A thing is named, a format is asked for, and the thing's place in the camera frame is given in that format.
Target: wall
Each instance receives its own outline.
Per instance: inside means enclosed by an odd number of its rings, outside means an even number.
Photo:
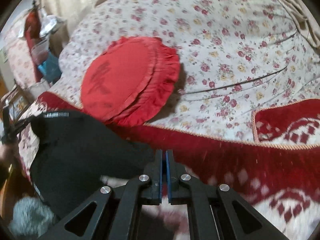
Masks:
[[[14,80],[13,80],[14,77],[11,72],[10,64],[8,60],[6,63],[3,63],[2,61],[0,61],[0,72],[7,89],[10,91],[14,86]]]

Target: person's arm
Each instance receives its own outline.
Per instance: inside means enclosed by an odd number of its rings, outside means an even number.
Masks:
[[[19,151],[18,143],[0,145],[0,189],[9,177],[9,168],[14,163],[14,155]]]

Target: blue strip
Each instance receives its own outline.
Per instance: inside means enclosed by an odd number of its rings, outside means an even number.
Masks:
[[[160,161],[160,178],[159,178],[159,200],[162,203],[162,153],[161,153],[161,161]]]
[[[165,152],[165,159],[167,162],[167,191],[168,191],[168,200],[171,203],[171,177],[170,177],[170,166],[169,166],[169,158],[168,152]]]

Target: person's hand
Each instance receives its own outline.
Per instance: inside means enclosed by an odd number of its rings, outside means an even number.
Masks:
[[[11,164],[16,164],[15,156],[19,155],[18,141],[12,144],[0,145],[0,162],[6,167],[10,167]]]

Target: black jacket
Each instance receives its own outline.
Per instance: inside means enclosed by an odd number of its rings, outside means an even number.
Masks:
[[[153,161],[148,145],[123,140],[81,112],[43,113],[31,127],[40,139],[31,179],[60,218],[102,186],[102,175],[131,179]]]

